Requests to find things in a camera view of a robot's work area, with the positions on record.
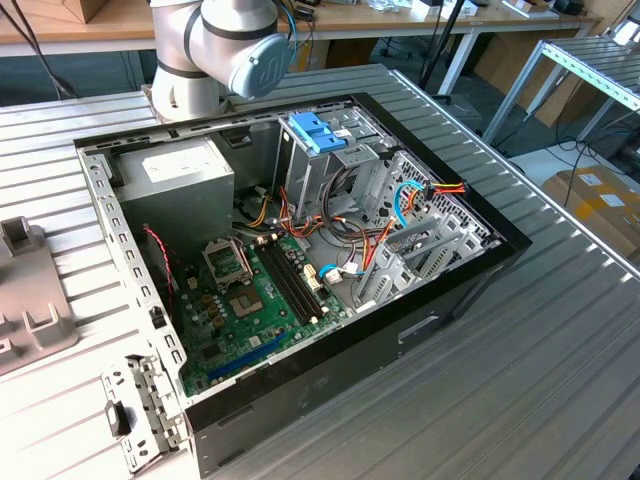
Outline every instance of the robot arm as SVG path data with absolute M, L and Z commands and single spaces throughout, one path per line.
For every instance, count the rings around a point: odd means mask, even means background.
M 272 0 L 152 0 L 158 70 L 153 104 L 170 120 L 220 112 L 221 85 L 266 95 L 287 71 L 287 38 Z

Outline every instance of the green circuit board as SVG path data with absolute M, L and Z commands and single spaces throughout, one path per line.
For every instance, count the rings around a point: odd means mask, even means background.
M 310 262 L 296 240 L 287 236 L 277 244 L 292 265 L 296 262 L 296 274 L 304 280 L 301 266 Z M 314 317 L 313 323 L 300 319 L 276 286 L 277 281 L 272 278 L 274 272 L 265 267 L 254 248 L 254 245 L 243 248 L 253 271 L 253 280 L 248 285 L 218 289 L 204 258 L 176 273 L 180 293 L 174 304 L 174 315 L 180 316 L 177 319 L 182 324 L 179 336 L 187 353 L 187 363 L 180 371 L 187 396 L 207 390 L 268 355 L 329 331 L 346 317 L 343 305 L 330 291 L 322 288 L 314 293 L 308 288 L 323 307 L 324 314 Z

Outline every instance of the chip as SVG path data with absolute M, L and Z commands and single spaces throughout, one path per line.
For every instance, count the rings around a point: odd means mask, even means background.
M 245 285 L 230 292 L 229 304 L 233 313 L 240 318 L 264 308 L 260 294 L 253 285 Z
M 220 353 L 222 353 L 222 350 L 220 350 L 220 347 L 217 343 L 214 343 L 213 345 L 209 345 L 208 347 L 202 349 L 202 356 L 205 358 L 205 360 L 209 360 L 216 355 L 220 355 Z

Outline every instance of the slotted metal surface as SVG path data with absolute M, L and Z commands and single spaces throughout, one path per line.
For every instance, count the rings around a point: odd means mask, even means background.
M 462 320 L 215 478 L 624 478 L 640 458 L 634 271 L 381 66 L 291 75 L 267 98 L 234 104 L 355 91 L 393 112 L 534 244 Z M 154 122 L 137 94 L 0 110 L 0 216 L 45 228 L 82 334 L 0 377 L 0 446 L 21 478 L 127 477 L 98 376 L 145 342 L 70 139 Z M 143 477 L 197 473 L 180 453 Z
M 591 37 L 545 42 L 542 53 L 627 108 L 640 108 L 640 52 Z

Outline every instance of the pci slot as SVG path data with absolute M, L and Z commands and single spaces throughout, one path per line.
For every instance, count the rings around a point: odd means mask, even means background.
M 229 363 L 225 363 L 224 365 L 219 366 L 218 368 L 211 370 L 207 373 L 207 379 L 211 382 L 213 380 L 218 379 L 219 377 L 224 377 L 228 373 L 239 370 L 240 368 L 246 367 L 251 362 L 255 360 L 259 360 L 263 357 L 266 357 L 270 353 L 274 352 L 280 342 L 286 338 L 287 334 L 282 333 L 278 335 L 276 338 L 271 340 L 269 343 L 262 345 L 261 347 L 256 348 L 255 350 L 250 351 L 249 353 L 245 353 L 239 358 L 232 360 Z
M 256 246 L 255 252 L 301 325 L 308 325 L 314 318 L 317 321 L 324 315 L 322 307 L 277 243 Z

